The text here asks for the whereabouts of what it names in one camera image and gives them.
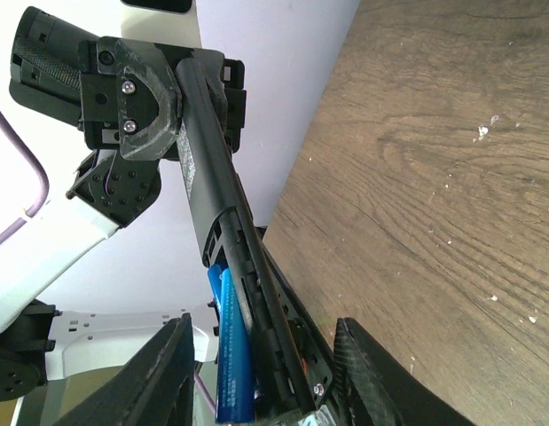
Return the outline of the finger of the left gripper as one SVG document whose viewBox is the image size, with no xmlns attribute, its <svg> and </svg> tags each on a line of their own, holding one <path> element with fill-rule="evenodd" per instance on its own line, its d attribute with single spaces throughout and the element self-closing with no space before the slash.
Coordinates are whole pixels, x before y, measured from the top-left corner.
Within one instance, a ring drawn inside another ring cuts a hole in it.
<svg viewBox="0 0 549 426">
<path fill-rule="evenodd" d="M 241 132 L 246 124 L 245 65 L 239 59 L 228 59 L 214 50 L 196 49 L 193 57 L 202 66 L 225 143 L 235 154 L 239 151 Z"/>
</svg>

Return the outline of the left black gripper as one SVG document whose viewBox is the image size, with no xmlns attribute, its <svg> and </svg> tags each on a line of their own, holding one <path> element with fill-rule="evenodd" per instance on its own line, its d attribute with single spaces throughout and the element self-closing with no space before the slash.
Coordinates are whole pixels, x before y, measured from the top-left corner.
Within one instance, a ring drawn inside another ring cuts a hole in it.
<svg viewBox="0 0 549 426">
<path fill-rule="evenodd" d="M 29 6 L 12 43 L 9 92 L 23 107 L 83 131 L 78 45 L 98 36 Z M 120 152 L 128 161 L 163 158 L 176 143 L 182 95 L 172 67 L 184 48 L 104 36 L 114 55 Z"/>
</svg>

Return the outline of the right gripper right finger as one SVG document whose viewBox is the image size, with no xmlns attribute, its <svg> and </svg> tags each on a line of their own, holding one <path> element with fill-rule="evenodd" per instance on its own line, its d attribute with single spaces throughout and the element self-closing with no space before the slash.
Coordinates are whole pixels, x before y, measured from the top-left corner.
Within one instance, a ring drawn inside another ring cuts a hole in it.
<svg viewBox="0 0 549 426">
<path fill-rule="evenodd" d="M 333 340 L 340 425 L 471 425 L 436 396 L 353 318 L 339 318 Z"/>
</svg>

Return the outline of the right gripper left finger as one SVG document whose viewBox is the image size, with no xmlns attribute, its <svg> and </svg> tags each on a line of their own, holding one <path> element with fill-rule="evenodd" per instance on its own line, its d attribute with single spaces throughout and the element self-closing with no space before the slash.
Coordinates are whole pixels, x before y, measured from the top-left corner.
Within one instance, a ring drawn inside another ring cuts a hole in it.
<svg viewBox="0 0 549 426">
<path fill-rule="evenodd" d="M 192 318 L 170 319 L 113 379 L 58 425 L 191 425 L 195 354 Z"/>
</svg>

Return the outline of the blue battery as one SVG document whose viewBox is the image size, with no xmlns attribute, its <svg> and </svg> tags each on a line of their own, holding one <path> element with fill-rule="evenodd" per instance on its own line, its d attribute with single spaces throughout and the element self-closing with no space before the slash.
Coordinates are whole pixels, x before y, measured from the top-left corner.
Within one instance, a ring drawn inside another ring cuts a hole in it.
<svg viewBox="0 0 549 426">
<path fill-rule="evenodd" d="M 255 418 L 255 378 L 247 329 L 231 271 L 221 271 L 219 280 L 221 286 L 216 422 L 250 423 Z"/>
<path fill-rule="evenodd" d="M 226 269 L 225 264 L 213 264 L 208 269 L 208 279 L 213 295 L 213 303 L 218 320 L 221 320 L 223 311 L 223 272 Z"/>
</svg>

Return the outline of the black remote control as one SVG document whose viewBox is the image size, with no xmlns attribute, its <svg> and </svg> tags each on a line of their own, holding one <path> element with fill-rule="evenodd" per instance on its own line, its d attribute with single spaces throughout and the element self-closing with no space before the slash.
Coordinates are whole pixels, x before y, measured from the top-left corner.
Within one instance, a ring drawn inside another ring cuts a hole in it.
<svg viewBox="0 0 549 426">
<path fill-rule="evenodd" d="M 196 59 L 176 66 L 182 119 L 176 142 L 193 226 L 205 266 L 227 263 L 234 280 L 265 402 L 259 413 L 281 419 L 316 409 L 242 184 Z"/>
</svg>

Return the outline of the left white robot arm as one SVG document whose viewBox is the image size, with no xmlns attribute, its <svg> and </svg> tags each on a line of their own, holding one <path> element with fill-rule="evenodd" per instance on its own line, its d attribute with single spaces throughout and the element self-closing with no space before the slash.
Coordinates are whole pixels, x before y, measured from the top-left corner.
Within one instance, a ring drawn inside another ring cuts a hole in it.
<svg viewBox="0 0 549 426">
<path fill-rule="evenodd" d="M 202 253 L 235 190 L 228 113 L 241 82 L 224 55 L 200 48 L 192 1 L 131 3 L 155 19 L 157 42 L 99 37 L 26 9 L 11 53 L 12 98 L 82 131 L 91 155 L 58 200 L 36 206 L 0 235 L 0 401 L 63 376 L 51 357 L 55 315 L 40 294 L 76 261 L 156 200 L 159 163 L 177 161 Z"/>
</svg>

